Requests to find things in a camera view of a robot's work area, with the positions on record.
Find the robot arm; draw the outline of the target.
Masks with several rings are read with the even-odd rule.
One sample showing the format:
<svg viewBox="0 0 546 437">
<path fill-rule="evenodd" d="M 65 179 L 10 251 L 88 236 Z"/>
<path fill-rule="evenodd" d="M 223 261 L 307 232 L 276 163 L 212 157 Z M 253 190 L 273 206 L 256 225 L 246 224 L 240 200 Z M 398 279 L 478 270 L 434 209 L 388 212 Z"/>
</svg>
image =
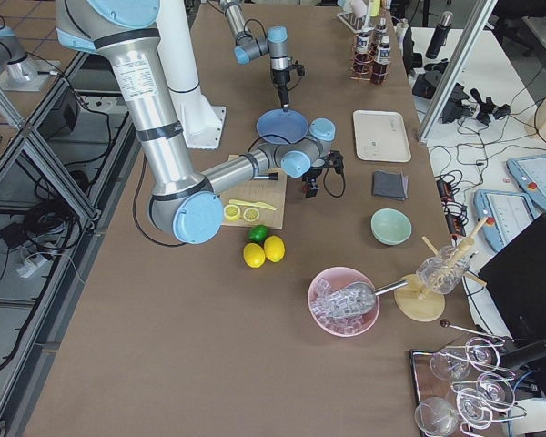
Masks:
<svg viewBox="0 0 546 437">
<path fill-rule="evenodd" d="M 305 74 L 305 67 L 294 59 L 288 51 L 287 28 L 278 25 L 265 31 L 260 25 L 262 36 L 252 34 L 248 29 L 250 19 L 244 17 L 239 1 L 219 1 L 219 8 L 227 19 L 232 36 L 235 38 L 234 55 L 240 65 L 246 65 L 262 56 L 269 57 L 269 71 L 273 87 L 278 92 L 280 107 L 289 111 L 289 93 L 292 87 L 291 73 L 295 71 L 298 79 Z"/>
<path fill-rule="evenodd" d="M 62 46 L 106 58 L 153 172 L 153 225 L 179 244 L 212 239 L 224 220 L 220 194 L 272 168 L 298 178 L 329 156 L 334 124 L 318 118 L 298 140 L 266 135 L 238 158 L 196 171 L 188 154 L 214 148 L 224 118 L 202 94 L 180 1 L 59 1 Z"/>
</svg>

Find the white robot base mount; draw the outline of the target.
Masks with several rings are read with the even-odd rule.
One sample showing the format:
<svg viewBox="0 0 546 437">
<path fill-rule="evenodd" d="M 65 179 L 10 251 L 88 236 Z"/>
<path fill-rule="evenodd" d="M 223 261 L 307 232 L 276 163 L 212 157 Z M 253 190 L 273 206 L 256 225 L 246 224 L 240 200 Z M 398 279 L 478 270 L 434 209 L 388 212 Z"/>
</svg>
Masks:
<svg viewBox="0 0 546 437">
<path fill-rule="evenodd" d="M 202 93 L 184 3 L 161 0 L 156 24 L 160 34 L 158 54 L 186 145 L 216 150 L 226 109 L 211 105 Z"/>
</svg>

